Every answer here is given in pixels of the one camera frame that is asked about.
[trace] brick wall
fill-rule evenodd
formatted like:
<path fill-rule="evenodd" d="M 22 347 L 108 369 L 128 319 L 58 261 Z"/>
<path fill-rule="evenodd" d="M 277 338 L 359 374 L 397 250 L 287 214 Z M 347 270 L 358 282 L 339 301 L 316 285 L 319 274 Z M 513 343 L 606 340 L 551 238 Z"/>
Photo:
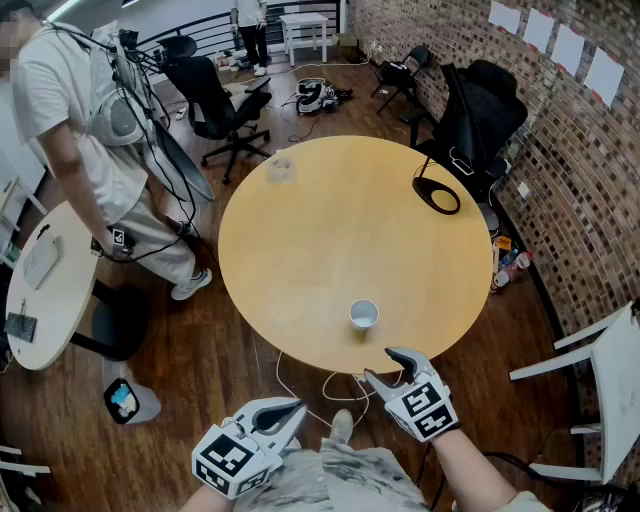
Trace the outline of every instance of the brick wall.
<path fill-rule="evenodd" d="M 498 197 L 570 333 L 640 297 L 640 3 L 503 3 L 522 12 L 516 36 L 488 23 L 490 0 L 350 0 L 349 26 L 362 47 L 380 41 L 383 59 L 400 60 L 417 44 L 431 49 L 435 65 L 419 84 L 436 118 L 447 100 L 438 64 L 486 59 L 515 75 L 529 117 L 508 145 L 513 171 Z M 531 7 L 585 37 L 575 79 L 550 59 L 558 23 L 545 55 L 522 41 Z M 582 85 L 597 46 L 625 67 L 610 109 Z M 526 203 L 516 191 L 522 181 L 532 191 Z"/>

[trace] round wooden table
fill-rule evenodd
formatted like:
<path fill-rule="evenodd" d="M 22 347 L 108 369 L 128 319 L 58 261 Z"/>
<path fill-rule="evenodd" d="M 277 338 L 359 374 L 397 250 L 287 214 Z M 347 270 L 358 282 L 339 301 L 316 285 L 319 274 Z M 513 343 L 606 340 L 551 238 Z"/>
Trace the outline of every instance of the round wooden table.
<path fill-rule="evenodd" d="M 295 166 L 274 183 L 271 160 Z M 385 347 L 433 358 L 482 310 L 491 283 L 487 226 L 471 195 L 439 165 L 425 177 L 460 197 L 437 213 L 412 188 L 425 156 L 369 137 L 316 139 L 278 153 L 234 193 L 220 230 L 220 264 L 233 302 L 267 341 L 310 365 L 361 374 L 399 366 Z M 349 310 L 378 306 L 357 333 Z"/>

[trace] table top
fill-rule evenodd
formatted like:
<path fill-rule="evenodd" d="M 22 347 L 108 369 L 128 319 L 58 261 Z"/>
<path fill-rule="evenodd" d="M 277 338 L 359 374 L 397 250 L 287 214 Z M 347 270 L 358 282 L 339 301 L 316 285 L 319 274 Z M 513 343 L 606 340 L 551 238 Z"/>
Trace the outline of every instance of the table top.
<path fill-rule="evenodd" d="M 286 24 L 296 23 L 326 23 L 329 19 L 317 12 L 300 12 L 293 14 L 283 14 L 280 19 Z"/>
<path fill-rule="evenodd" d="M 273 183 L 274 158 L 294 164 Z M 297 144 L 258 166 L 222 219 L 220 264 L 233 302 L 251 326 L 290 356 L 327 370 L 389 372 L 385 347 L 435 357 L 482 310 L 491 283 L 491 241 L 480 209 L 439 165 L 425 176 L 452 188 L 447 216 L 414 192 L 425 157 L 369 137 Z M 351 327 L 358 299 L 378 306 L 364 334 Z"/>
<path fill-rule="evenodd" d="M 60 258 L 34 290 L 25 282 L 23 263 L 47 224 Z M 91 254 L 91 234 L 69 203 L 57 206 L 33 230 L 16 263 L 7 296 L 6 315 L 20 313 L 22 299 L 26 299 L 25 314 L 38 320 L 32 343 L 9 336 L 11 351 L 22 366 L 45 368 L 67 346 L 91 297 L 97 265 L 98 258 Z"/>

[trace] white chair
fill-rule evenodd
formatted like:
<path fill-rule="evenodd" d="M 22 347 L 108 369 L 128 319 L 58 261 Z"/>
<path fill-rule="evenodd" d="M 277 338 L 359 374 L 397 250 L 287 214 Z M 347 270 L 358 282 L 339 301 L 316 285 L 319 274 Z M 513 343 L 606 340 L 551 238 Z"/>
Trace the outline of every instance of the white chair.
<path fill-rule="evenodd" d="M 640 435 L 640 300 L 555 343 L 566 347 L 604 329 L 596 341 L 543 363 L 513 371 L 511 380 L 557 370 L 589 359 L 593 366 L 600 405 L 599 424 L 573 427 L 572 434 L 600 433 L 602 465 L 569 468 L 531 464 L 538 473 L 573 480 L 608 482 Z"/>

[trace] shoe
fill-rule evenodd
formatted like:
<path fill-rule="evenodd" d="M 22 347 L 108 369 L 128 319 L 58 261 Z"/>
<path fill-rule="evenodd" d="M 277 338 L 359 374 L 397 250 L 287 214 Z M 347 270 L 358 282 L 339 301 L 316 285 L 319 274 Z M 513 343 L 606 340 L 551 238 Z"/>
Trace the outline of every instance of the shoe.
<path fill-rule="evenodd" d="M 338 444 L 348 444 L 353 434 L 353 416 L 346 409 L 341 409 L 331 422 L 329 439 Z"/>
<path fill-rule="evenodd" d="M 184 222 L 184 221 L 180 221 L 180 224 L 182 225 L 182 227 L 180 228 L 180 231 L 178 231 L 179 237 L 196 236 L 196 230 L 193 227 L 193 224 L 191 224 L 190 222 Z"/>
<path fill-rule="evenodd" d="M 173 300 L 187 300 L 200 288 L 207 286 L 213 279 L 213 274 L 210 269 L 204 269 L 199 277 L 191 279 L 189 284 L 177 284 L 171 290 L 171 298 Z"/>

